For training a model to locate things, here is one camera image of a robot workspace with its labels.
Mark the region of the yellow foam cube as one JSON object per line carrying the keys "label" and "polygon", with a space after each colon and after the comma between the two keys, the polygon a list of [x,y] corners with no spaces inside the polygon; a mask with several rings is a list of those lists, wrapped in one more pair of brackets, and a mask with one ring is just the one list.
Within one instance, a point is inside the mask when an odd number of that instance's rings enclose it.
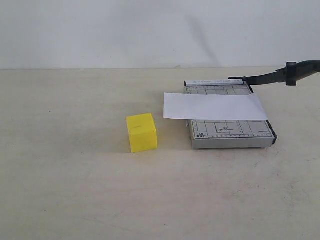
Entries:
{"label": "yellow foam cube", "polygon": [[157,128],[151,113],[126,117],[131,153],[154,150],[158,147]]}

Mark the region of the white paper strip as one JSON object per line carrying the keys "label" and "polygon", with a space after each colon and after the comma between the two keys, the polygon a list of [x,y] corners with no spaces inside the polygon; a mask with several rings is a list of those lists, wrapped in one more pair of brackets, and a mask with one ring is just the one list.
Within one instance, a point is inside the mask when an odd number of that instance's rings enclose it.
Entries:
{"label": "white paper strip", "polygon": [[176,120],[265,121],[259,97],[249,95],[164,93],[163,117]]}

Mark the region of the grey paper cutter base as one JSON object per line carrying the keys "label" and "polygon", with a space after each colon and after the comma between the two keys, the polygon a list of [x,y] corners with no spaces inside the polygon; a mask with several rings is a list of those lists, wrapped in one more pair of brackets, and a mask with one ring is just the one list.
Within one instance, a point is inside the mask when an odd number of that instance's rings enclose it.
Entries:
{"label": "grey paper cutter base", "polygon": [[[187,80],[184,92],[196,95],[249,95],[254,91],[242,77]],[[269,148],[276,135],[268,120],[188,120],[193,149]]]}

